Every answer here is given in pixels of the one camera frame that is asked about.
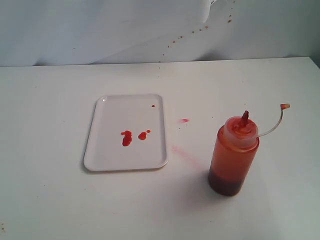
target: red squeeze bottle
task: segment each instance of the red squeeze bottle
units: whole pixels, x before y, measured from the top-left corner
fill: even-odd
[[[243,116],[229,118],[218,133],[209,170],[209,184],[218,194],[236,195],[247,176],[250,165],[259,147],[259,137],[271,133],[280,124],[283,110],[289,104],[281,104],[278,123],[269,131],[258,135],[257,125],[249,119],[249,112]]]

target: white tray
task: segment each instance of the white tray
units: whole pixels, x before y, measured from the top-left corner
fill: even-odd
[[[145,140],[138,136],[150,130]],[[132,141],[123,146],[125,131]],[[158,169],[166,165],[162,97],[156,94],[106,95],[98,99],[84,166],[90,171]]]

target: dark liquid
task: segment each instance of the dark liquid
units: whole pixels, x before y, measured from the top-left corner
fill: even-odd
[[[213,171],[209,172],[208,179],[211,188],[218,194],[225,196],[236,195],[240,191],[241,186],[244,183],[244,179],[235,182],[224,180],[218,177],[216,174],[214,174]]]

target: white table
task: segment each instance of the white table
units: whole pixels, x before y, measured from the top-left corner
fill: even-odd
[[[95,101],[126,93],[163,97],[175,151],[157,171],[88,173]],[[249,110],[264,132],[281,103],[240,193],[214,193],[219,127]],[[319,239],[319,103],[306,57],[0,68],[0,239]]]

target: bottle cap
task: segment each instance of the bottle cap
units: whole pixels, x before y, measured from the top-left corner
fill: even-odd
[[[249,119],[249,112],[243,116],[229,118],[223,129],[224,138],[238,148],[248,148],[255,144],[258,137],[257,125]]]

